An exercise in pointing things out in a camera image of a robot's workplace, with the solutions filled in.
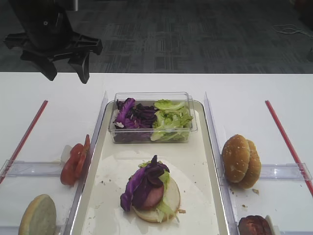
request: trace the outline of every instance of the table surface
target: table surface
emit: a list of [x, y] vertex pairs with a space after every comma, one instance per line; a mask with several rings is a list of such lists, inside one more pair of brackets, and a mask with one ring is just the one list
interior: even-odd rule
[[[11, 157], [44, 100], [48, 105], [17, 160], [60, 160], [64, 145], [73, 146], [83, 142], [86, 133], [92, 135], [105, 91], [109, 101], [121, 92], [186, 91], [202, 103], [207, 94], [220, 148], [232, 135], [242, 134], [255, 142], [262, 164], [294, 163], [265, 105], [268, 99], [301, 161], [313, 172], [312, 89], [311, 74], [94, 73], [82, 84], [75, 73], [59, 73], [51, 82], [40, 73], [0, 72], [0, 166]], [[283, 218], [288, 205], [298, 199], [306, 208], [303, 216], [312, 217], [313, 200], [304, 182], [301, 191], [286, 195], [286, 209], [276, 217]], [[284, 230], [313, 231], [313, 225], [294, 219], [299, 223], [290, 225], [285, 219], [277, 223]]]

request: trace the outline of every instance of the white cord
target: white cord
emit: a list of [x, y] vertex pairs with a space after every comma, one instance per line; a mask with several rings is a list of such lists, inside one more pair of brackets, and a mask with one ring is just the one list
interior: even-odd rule
[[[283, 29], [276, 29], [275, 27], [285, 27]], [[272, 27], [277, 33], [283, 33], [283, 34], [295, 34], [295, 33], [302, 33], [309, 38], [313, 39], [313, 35], [303, 31], [302, 29], [298, 28], [297, 26], [293, 24], [279, 24], [279, 25], [273, 25]]]

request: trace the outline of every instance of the meat patty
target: meat patty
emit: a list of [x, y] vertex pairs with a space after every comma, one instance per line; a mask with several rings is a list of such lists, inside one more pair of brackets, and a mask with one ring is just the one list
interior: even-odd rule
[[143, 203], [141, 210], [150, 210], [155, 207], [163, 198], [164, 185], [159, 188], [152, 188], [146, 201]]
[[240, 235], [271, 235], [268, 222], [258, 215], [241, 218], [238, 228]]

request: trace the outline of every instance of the bun slice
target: bun slice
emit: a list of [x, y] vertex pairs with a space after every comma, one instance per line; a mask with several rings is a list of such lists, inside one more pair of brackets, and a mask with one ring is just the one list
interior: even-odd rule
[[[180, 206], [180, 192], [179, 192], [179, 188], [175, 180], [172, 177], [170, 177], [169, 179], [169, 182], [167, 184], [167, 189], [164, 192], [164, 197], [166, 197], [167, 199], [166, 204], [172, 209], [172, 211], [176, 213]], [[141, 219], [148, 221], [148, 222], [157, 223], [158, 212], [155, 208], [145, 211], [145, 210], [136, 209], [133, 206], [133, 210]], [[166, 221], [166, 219], [167, 217], [166, 215], [164, 215], [162, 222]]]
[[222, 150], [225, 177], [242, 188], [251, 188], [259, 179], [261, 162], [254, 143], [241, 135], [232, 136]]
[[19, 235], [54, 235], [56, 209], [53, 200], [42, 194], [28, 205], [19, 227]]

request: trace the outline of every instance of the red stick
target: red stick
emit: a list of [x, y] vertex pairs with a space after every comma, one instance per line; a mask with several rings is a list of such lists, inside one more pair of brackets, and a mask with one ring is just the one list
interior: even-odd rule
[[40, 109], [38, 110], [37, 114], [35, 115], [34, 119], [32, 120], [30, 126], [28, 127], [27, 131], [25, 132], [23, 138], [21, 139], [19, 145], [17, 146], [17, 148], [15, 149], [13, 155], [11, 156], [10, 160], [9, 160], [9, 163], [8, 165], [6, 166], [4, 172], [3, 172], [3, 175], [0, 177], [0, 184], [2, 183], [2, 181], [5, 179], [5, 176], [7, 175], [9, 169], [11, 168], [13, 162], [15, 161], [16, 157], [18, 156], [20, 150], [23, 148], [30, 132], [33, 130], [35, 124], [37, 123], [40, 115], [43, 113], [46, 105], [47, 105], [48, 101], [45, 100], [43, 102], [43, 104], [40, 106]]
[[[272, 105], [270, 104], [270, 102], [268, 100], [265, 101], [267, 107], [268, 107], [268, 110], [270, 112], [270, 114], [272, 115], [280, 133], [282, 134], [285, 142], [286, 142], [286, 145], [291, 153], [291, 155], [293, 156], [293, 159], [294, 161], [297, 163], [297, 164], [301, 164], [301, 161], [300, 161], [300, 158], [298, 157], [298, 154], [296, 153], [295, 149], [293, 148], [293, 145], [291, 144], [291, 141], [289, 140], [282, 124], [280, 123], [279, 119], [278, 119], [278, 116], [276, 115]], [[301, 173], [303, 174], [303, 178], [304, 179], [308, 179], [308, 175], [307, 175], [307, 172], [304, 170], [304, 168], [302, 166], [301, 167]], [[308, 189], [311, 193], [311, 195], [313, 196], [313, 185], [312, 185], [312, 181], [311, 180], [305, 180], [305, 183], [307, 184], [308, 186]]]

